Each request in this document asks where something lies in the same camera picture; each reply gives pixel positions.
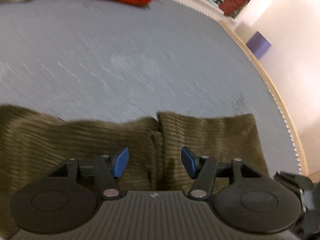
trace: gray table surface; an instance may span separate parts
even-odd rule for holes
[[[271,174],[298,172],[262,78],[215,21],[171,0],[0,5],[0,102],[63,119],[253,113]]]

